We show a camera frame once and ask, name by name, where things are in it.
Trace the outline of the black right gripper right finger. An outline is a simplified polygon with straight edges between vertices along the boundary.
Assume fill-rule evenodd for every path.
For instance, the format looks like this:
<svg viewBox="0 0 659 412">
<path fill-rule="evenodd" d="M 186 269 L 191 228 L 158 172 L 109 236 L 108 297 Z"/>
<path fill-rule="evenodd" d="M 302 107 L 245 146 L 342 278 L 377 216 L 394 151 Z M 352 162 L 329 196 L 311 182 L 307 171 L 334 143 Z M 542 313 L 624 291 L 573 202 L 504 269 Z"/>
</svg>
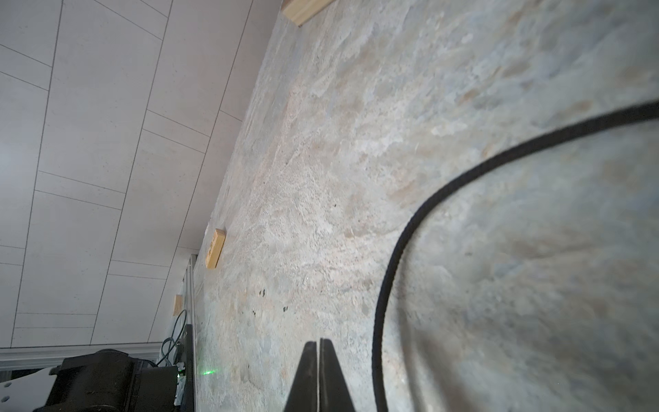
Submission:
<svg viewBox="0 0 659 412">
<path fill-rule="evenodd" d="M 355 412 L 334 345 L 325 338 L 319 349 L 319 411 Z"/>
</svg>

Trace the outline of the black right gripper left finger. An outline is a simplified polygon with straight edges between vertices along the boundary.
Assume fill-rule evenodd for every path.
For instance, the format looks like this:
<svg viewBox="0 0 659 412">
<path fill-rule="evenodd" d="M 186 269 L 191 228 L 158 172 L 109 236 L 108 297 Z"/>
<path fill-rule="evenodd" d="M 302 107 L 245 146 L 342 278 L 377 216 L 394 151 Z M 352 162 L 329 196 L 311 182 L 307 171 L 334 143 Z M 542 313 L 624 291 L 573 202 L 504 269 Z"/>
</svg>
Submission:
<svg viewBox="0 0 659 412">
<path fill-rule="evenodd" d="M 302 350 L 284 412 L 316 412 L 317 343 L 307 342 Z"/>
</svg>

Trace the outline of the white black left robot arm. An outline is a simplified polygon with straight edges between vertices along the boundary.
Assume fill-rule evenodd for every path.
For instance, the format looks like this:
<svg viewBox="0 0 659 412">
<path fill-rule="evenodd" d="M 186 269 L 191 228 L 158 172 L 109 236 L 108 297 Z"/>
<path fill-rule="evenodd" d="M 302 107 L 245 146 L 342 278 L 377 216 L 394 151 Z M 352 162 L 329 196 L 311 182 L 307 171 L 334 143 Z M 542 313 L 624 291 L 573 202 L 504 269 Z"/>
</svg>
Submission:
<svg viewBox="0 0 659 412">
<path fill-rule="evenodd" d="M 63 360 L 1 384 L 3 411 L 192 411 L 194 338 L 178 341 L 170 366 L 118 350 Z"/>
</svg>

